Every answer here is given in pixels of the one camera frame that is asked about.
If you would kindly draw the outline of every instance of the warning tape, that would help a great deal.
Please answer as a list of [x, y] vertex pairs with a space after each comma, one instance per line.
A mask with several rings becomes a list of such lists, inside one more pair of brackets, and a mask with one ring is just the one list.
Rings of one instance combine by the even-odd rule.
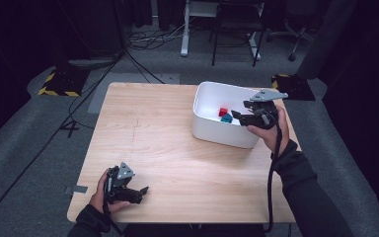
[[71, 96], [71, 97], [79, 97], [80, 94], [74, 91], [62, 91], [62, 90], [47, 90], [47, 87], [50, 83], [52, 83], [55, 75], [55, 71], [53, 70], [50, 75], [45, 78], [44, 84], [41, 89], [38, 91], [39, 95], [49, 95], [49, 96]]
[[278, 90], [278, 81], [277, 79], [278, 78], [281, 78], [281, 77], [290, 77], [289, 75], [286, 75], [286, 74], [276, 74], [276, 75], [273, 75], [270, 79], [271, 83], [272, 83], [272, 88], [273, 89], [276, 89]]

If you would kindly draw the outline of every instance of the hand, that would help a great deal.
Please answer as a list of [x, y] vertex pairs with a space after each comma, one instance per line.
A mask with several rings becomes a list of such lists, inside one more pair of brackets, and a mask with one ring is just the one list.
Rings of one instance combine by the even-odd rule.
[[[280, 106], [277, 106], [277, 105], [275, 106], [276, 106], [276, 110], [278, 111], [278, 124], [282, 132], [282, 140], [281, 140], [281, 145], [279, 146], [279, 152], [278, 152], [278, 156], [280, 156], [282, 152], [285, 150], [285, 147], [288, 144], [290, 136], [289, 136], [289, 131], [288, 131], [287, 118], [285, 116], [285, 110], [281, 108]], [[271, 152], [275, 154], [276, 134], [277, 134], [276, 125], [269, 130], [261, 129], [253, 125], [248, 125], [248, 131], [262, 138], [267, 148], [269, 148]]]
[[[89, 204], [92, 205], [97, 211], [104, 214], [103, 204], [104, 204], [104, 183], [107, 179], [107, 171], [98, 181], [97, 191], [92, 195]], [[108, 202], [108, 207], [110, 212], [113, 214], [127, 206], [130, 205], [129, 201], [115, 201], [113, 204]]]

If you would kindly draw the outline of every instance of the black cable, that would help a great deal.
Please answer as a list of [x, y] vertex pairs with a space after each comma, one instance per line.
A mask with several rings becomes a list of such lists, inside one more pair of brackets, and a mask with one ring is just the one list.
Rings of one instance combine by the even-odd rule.
[[[121, 52], [121, 53], [120, 53], [120, 56], [119, 56], [114, 62], [112, 62], [112, 64], [109, 65], [109, 66], [113, 66], [113, 67], [114, 67], [114, 65], [115, 65], [115, 64], [121, 59], [121, 57], [122, 57], [123, 55], [124, 55], [124, 52]], [[92, 92], [95, 91], [95, 89], [100, 85], [100, 83], [104, 80], [104, 78], [105, 78], [105, 76], [102, 77], [102, 78], [100, 78], [100, 80], [98, 80], [97, 82], [95, 82], [94, 84], [92, 84], [88, 89], [86, 89], [85, 91], [83, 91], [82, 94], [85, 94], [86, 92], [88, 92], [88, 91], [91, 90], [91, 89], [92, 89], [92, 91], [90, 92], [90, 94], [92, 94]], [[78, 100], [78, 98], [79, 98], [79, 97], [76, 97], [75, 100], [73, 100], [73, 102], [72, 102], [72, 103], [70, 104], [70, 106], [69, 106], [69, 110], [68, 110], [68, 112], [69, 112], [70, 118], [71, 118], [73, 121], [76, 121], [76, 123], [78, 123], [78, 124], [80, 124], [80, 125], [82, 125], [82, 126], [84, 126], [84, 127], [87, 127], [87, 128], [90, 128], [90, 129], [95, 129], [93, 126], [85, 125], [84, 123], [82, 123], [82, 122], [76, 120], [76, 119], [73, 117], [73, 114], [70, 113], [70, 111], [72, 110], [73, 104], [75, 104], [75, 102], [76, 102], [76, 100]]]
[[159, 79], [157, 76], [155, 76], [152, 72], [150, 72], [146, 67], [144, 67], [143, 65], [141, 65], [133, 56], [131, 56], [131, 54], [128, 52], [128, 50], [125, 51], [125, 53], [127, 53], [128, 57], [133, 61], [135, 62], [137, 65], [139, 65], [141, 68], [143, 68], [146, 72], [148, 72], [153, 78], [155, 78], [156, 80], [158, 80], [160, 83], [162, 84], [165, 84], [164, 81], [162, 81], [161, 79]]
[[291, 223], [288, 224], [288, 235], [287, 237], [291, 237]]
[[[171, 37], [172, 34], [174, 32], [176, 32], [177, 30], [173, 30], [173, 31], [168, 31], [168, 32], [163, 32], [162, 34], [160, 35], [157, 35], [155, 36], [157, 33], [160, 33], [161, 31], [146, 31], [146, 32], [137, 32], [133, 35], [130, 36], [130, 38], [128, 39], [129, 41], [131, 42], [134, 42], [134, 41], [146, 41], [146, 40], [161, 40], [164, 38], [164, 36], [168, 36], [168, 37]], [[149, 36], [146, 36], [146, 33], [152, 33], [152, 35], [149, 37]]]
[[144, 79], [147, 81], [147, 83], [150, 83], [149, 79], [147, 79], [146, 75], [144, 75], [144, 73], [141, 71], [140, 67], [138, 67], [137, 63], [131, 59], [131, 57], [129, 55], [127, 55], [128, 58], [130, 58], [131, 62], [133, 63], [133, 65], [137, 68], [137, 70], [140, 72], [140, 74], [144, 77]]
[[273, 174], [273, 166], [276, 160], [278, 159], [278, 153], [279, 148], [281, 146], [282, 141], [282, 131], [279, 127], [278, 119], [275, 119], [275, 117], [267, 112], [264, 111], [266, 114], [268, 114], [272, 119], [275, 120], [275, 126], [276, 126], [276, 144], [275, 144], [275, 150], [274, 153], [271, 154], [272, 162], [269, 166], [269, 172], [268, 172], [268, 179], [267, 179], [267, 185], [266, 185], [266, 194], [267, 194], [267, 202], [268, 202], [268, 215], [269, 215], [269, 225], [268, 228], [265, 230], [265, 233], [269, 233], [272, 230], [273, 227], [273, 212], [272, 212], [272, 174]]
[[[99, 80], [98, 84], [101, 83], [101, 81], [107, 76], [107, 74], [110, 72], [110, 70], [115, 66], [115, 63], [110, 66], [105, 72], [104, 74], [102, 75], [102, 78]], [[38, 154], [33, 158], [32, 161], [30, 161], [30, 163], [26, 166], [26, 168], [24, 168], [24, 170], [20, 173], [20, 175], [18, 175], [18, 177], [15, 179], [15, 181], [10, 185], [10, 187], [4, 192], [4, 194], [0, 197], [0, 203], [2, 202], [2, 200], [5, 198], [5, 196], [12, 190], [12, 188], [14, 188], [14, 186], [18, 183], [18, 181], [23, 177], [23, 175], [27, 172], [27, 170], [34, 164], [34, 162], [36, 162], [37, 158], [39, 157], [39, 155], [41, 155], [41, 153], [44, 151], [44, 149], [48, 146], [48, 144], [51, 142], [51, 140], [54, 138], [54, 136], [57, 134], [57, 132], [65, 125], [65, 123], [71, 118], [71, 116], [73, 114], [75, 114], [75, 112], [83, 105], [83, 103], [85, 103], [85, 101], [89, 98], [89, 96], [92, 94], [92, 92], [95, 90], [95, 88], [97, 87], [94, 87], [94, 89], [85, 97], [85, 99], [73, 110], [72, 113], [69, 114], [69, 116], [67, 116], [64, 121], [61, 123], [61, 125], [58, 127], [58, 129], [51, 135], [51, 137], [48, 139], [48, 141], [45, 143], [45, 145], [41, 148], [41, 150], [38, 152]]]
[[[176, 38], [181, 37], [181, 36], [174, 36], [173, 37], [173, 35], [179, 34], [182, 31], [183, 31], [183, 29], [182, 29], [182, 27], [180, 27], [180, 28], [177, 28], [173, 31], [170, 31], [168, 33], [163, 33], [163, 34], [158, 35], [158, 36], [151, 36], [151, 37], [143, 38], [143, 39], [130, 39], [128, 41], [128, 44], [129, 44], [129, 47], [136, 49], [136, 50], [155, 49], [155, 48], [158, 48], [158, 47], [164, 45], [165, 42], [169, 42], [169, 41], [172, 41]], [[139, 41], [144, 41], [146, 43], [146, 45], [144, 45], [144, 46], [136, 45], [136, 43]]]
[[118, 234], [118, 236], [122, 236], [124, 233], [118, 228], [118, 226], [113, 222], [111, 219], [111, 212], [109, 209], [109, 204], [108, 204], [108, 187], [109, 187], [109, 174], [107, 174], [107, 179], [104, 182], [104, 203], [103, 203], [103, 211], [104, 211], [104, 216], [107, 217], [107, 219], [110, 221], [110, 225], [113, 227], [115, 232]]

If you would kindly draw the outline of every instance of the red block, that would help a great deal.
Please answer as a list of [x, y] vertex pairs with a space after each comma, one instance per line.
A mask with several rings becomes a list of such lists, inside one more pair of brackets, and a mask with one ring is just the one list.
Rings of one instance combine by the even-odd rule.
[[226, 115], [226, 114], [227, 114], [227, 109], [225, 109], [225, 108], [220, 108], [220, 111], [219, 111], [218, 115], [219, 115], [220, 117], [223, 117], [223, 116]]

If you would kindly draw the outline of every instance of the dark background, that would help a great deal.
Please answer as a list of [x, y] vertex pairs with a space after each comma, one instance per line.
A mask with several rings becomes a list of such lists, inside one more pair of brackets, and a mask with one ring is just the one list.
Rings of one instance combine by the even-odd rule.
[[[30, 99], [27, 85], [44, 69], [63, 67], [67, 59], [98, 57], [80, 42], [71, 24], [88, 43], [94, 43], [92, 48], [105, 45], [99, 50], [107, 54], [121, 48], [118, 39], [125, 38], [125, 32], [111, 25], [86, 27], [113, 21], [115, 15], [97, 19], [90, 11], [110, 6], [80, 2], [62, 1], [73, 20], [69, 22], [57, 1], [0, 0], [0, 127]], [[122, 14], [125, 26], [150, 24], [148, 1], [135, 1], [139, 7], [134, 8], [130, 1], [118, 2], [124, 4], [122, 10], [127, 9]], [[95, 38], [109, 33], [111, 37]], [[379, 199], [379, 1], [358, 1], [319, 78], [328, 85], [324, 98], [328, 113]]]

